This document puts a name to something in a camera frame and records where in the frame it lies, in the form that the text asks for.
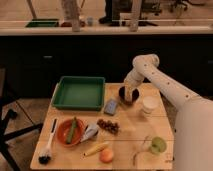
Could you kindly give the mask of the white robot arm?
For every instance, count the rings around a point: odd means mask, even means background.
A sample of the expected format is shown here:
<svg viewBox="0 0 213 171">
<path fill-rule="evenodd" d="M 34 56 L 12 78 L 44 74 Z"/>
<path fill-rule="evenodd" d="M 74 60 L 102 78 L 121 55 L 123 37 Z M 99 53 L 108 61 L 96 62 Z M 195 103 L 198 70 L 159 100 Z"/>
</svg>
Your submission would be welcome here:
<svg viewBox="0 0 213 171">
<path fill-rule="evenodd" d="M 177 109 L 173 171 L 213 171 L 213 100 L 157 69 L 156 54 L 138 55 L 124 79 L 125 98 L 147 78 Z"/>
</svg>

